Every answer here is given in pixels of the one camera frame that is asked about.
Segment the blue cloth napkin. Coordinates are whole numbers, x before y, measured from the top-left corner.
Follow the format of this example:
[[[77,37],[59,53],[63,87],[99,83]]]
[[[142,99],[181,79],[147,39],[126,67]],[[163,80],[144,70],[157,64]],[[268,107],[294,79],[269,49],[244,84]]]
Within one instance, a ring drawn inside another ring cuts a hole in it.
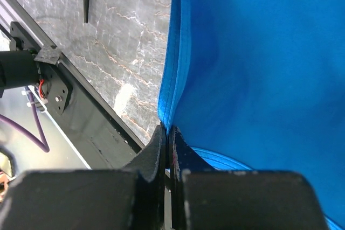
[[[301,173],[344,229],[344,0],[171,0],[157,112],[215,168]]]

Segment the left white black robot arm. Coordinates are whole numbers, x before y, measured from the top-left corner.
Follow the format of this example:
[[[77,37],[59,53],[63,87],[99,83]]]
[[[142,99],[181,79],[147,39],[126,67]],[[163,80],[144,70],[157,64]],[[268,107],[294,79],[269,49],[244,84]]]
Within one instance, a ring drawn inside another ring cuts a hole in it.
[[[1,51],[1,97],[6,89],[34,85],[38,66],[30,51]]]

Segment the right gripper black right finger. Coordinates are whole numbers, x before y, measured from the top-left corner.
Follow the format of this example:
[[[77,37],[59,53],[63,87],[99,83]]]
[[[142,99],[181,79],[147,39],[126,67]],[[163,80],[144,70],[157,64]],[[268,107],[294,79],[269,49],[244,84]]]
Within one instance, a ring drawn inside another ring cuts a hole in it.
[[[185,141],[180,129],[171,127],[167,145],[169,147],[172,228],[185,229],[184,194],[182,171],[214,171]]]

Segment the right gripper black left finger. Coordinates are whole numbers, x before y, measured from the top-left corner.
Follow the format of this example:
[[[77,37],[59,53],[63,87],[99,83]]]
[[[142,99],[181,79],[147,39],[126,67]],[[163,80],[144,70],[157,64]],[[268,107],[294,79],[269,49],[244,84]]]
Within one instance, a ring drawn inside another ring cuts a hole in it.
[[[157,125],[149,143],[126,166],[137,173],[131,229],[164,226],[165,128]]]

